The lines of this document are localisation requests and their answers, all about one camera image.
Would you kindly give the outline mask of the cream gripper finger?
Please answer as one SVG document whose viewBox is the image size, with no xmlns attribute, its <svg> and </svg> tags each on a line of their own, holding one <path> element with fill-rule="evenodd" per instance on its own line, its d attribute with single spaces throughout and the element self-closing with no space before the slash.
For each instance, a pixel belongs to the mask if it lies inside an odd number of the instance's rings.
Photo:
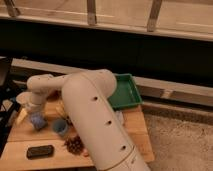
<svg viewBox="0 0 213 171">
<path fill-rule="evenodd" d="M 35 112 L 32 114 L 32 118 L 31 118 L 32 122 L 35 125 L 40 125 L 42 123 L 42 115 L 40 112 Z"/>
<path fill-rule="evenodd" d="M 19 125 L 24 119 L 25 117 L 28 115 L 28 112 L 25 108 L 22 108 L 17 116 L 16 119 L 16 124 Z"/>
</svg>

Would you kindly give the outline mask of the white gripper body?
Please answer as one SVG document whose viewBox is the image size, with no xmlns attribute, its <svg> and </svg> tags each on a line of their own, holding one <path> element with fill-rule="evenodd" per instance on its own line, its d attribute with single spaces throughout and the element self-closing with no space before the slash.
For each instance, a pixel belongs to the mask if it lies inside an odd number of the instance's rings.
<svg viewBox="0 0 213 171">
<path fill-rule="evenodd" d="M 27 95 L 26 109 L 29 112 L 42 111 L 46 103 L 46 96 L 40 93 L 29 92 Z"/>
</svg>

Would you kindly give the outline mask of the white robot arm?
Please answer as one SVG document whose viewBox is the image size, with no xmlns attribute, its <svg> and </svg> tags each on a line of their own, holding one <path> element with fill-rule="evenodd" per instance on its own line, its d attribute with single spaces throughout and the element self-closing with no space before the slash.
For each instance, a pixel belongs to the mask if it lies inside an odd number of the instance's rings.
<svg viewBox="0 0 213 171">
<path fill-rule="evenodd" d="M 150 171 L 107 101 L 116 86 L 115 75 L 107 69 L 35 75 L 17 101 L 30 113 L 39 112 L 49 94 L 59 90 L 65 112 L 98 171 Z"/>
</svg>

